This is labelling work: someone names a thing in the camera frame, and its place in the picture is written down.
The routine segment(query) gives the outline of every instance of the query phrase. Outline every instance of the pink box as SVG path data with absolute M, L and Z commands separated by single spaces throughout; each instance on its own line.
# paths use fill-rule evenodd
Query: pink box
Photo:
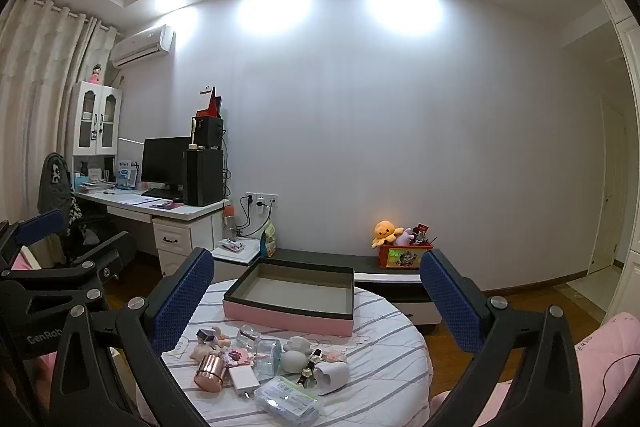
M 259 257 L 223 297 L 230 319 L 350 337 L 353 269 Z

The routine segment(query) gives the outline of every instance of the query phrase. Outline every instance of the copper canister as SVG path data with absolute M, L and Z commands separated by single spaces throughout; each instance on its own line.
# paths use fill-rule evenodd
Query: copper canister
M 222 381 L 225 378 L 225 361 L 217 355 L 207 355 L 202 359 L 193 381 L 203 391 L 219 393 L 222 391 Z

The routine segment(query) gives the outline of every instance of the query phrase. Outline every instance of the white power adapter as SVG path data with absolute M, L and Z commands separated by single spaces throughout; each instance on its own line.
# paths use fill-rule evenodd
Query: white power adapter
M 249 398 L 260 387 L 260 382 L 250 365 L 229 367 L 228 372 L 236 393 L 240 396 Z

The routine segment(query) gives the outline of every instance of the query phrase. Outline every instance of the round table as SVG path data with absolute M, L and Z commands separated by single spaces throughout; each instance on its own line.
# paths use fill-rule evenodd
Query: round table
M 216 427 L 278 426 L 282 423 L 262 411 L 254 400 L 236 396 L 233 388 L 205 393 L 193 382 L 197 363 L 189 355 L 196 332 L 212 325 L 231 338 L 241 321 L 225 317 L 224 292 L 234 283 L 212 284 L 191 317 L 176 349 L 162 355 L 186 396 L 202 417 Z M 275 330 L 256 326 L 265 337 L 286 340 L 301 335 L 312 347 L 342 351 L 347 356 L 351 379 L 347 386 L 326 395 L 323 412 L 314 427 L 420 427 L 429 417 L 429 386 L 433 366 L 424 338 L 408 318 L 386 299 L 355 289 L 353 335 L 346 339 Z

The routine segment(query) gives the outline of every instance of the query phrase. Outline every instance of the keyboard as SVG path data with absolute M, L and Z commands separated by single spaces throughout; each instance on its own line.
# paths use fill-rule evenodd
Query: keyboard
M 143 192 L 142 195 L 150 198 L 162 198 L 163 200 L 182 199 L 180 192 L 174 192 L 168 188 L 150 188 L 148 191 Z

